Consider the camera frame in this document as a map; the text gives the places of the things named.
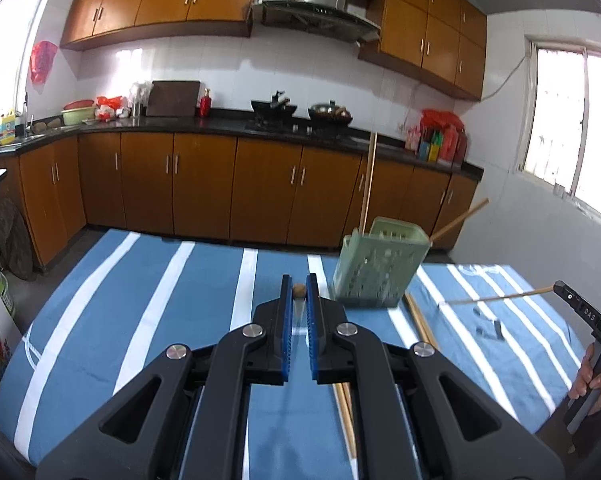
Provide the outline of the person right hand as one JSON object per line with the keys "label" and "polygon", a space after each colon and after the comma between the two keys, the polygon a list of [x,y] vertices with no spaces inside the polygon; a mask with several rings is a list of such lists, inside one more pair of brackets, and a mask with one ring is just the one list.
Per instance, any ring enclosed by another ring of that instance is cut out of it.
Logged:
{"label": "person right hand", "polygon": [[591,360],[593,359],[594,354],[595,344],[589,344],[585,356],[581,361],[581,367],[579,368],[569,391],[569,398],[571,400],[576,400],[581,396],[585,396],[588,389],[600,391],[599,398],[589,410],[589,415],[594,415],[601,411],[601,372],[595,373],[593,371]]}

